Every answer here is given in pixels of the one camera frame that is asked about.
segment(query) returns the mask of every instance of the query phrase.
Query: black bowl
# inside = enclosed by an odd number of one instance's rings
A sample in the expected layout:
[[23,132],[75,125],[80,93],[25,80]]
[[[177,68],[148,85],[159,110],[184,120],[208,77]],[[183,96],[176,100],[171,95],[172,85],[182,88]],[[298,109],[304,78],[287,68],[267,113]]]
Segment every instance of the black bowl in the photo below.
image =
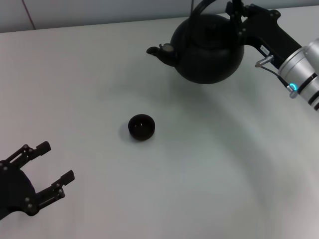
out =
[[129,131],[134,139],[147,140],[155,132],[155,122],[148,115],[136,115],[129,121]]

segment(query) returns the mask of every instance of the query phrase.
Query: black kettle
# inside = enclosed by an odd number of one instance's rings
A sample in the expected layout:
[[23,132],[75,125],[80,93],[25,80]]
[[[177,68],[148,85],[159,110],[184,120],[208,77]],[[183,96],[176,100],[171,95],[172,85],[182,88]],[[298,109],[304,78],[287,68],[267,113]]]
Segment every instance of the black kettle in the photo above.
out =
[[244,47],[225,17],[201,12],[214,0],[203,0],[175,30],[170,43],[151,47],[148,54],[173,66],[187,80],[199,84],[220,82],[239,67]]

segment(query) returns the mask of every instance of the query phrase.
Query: white table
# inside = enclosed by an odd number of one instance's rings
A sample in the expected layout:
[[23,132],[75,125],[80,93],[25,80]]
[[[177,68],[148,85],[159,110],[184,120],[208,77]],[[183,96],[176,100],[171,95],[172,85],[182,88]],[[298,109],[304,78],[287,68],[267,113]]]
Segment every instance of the white table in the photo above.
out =
[[[319,6],[281,9],[299,44]],[[0,152],[48,140],[36,191],[72,169],[66,197],[13,213],[1,239],[318,239],[319,115],[245,48],[227,80],[197,85],[147,55],[184,18],[0,34]],[[145,142],[128,120],[156,123]]]

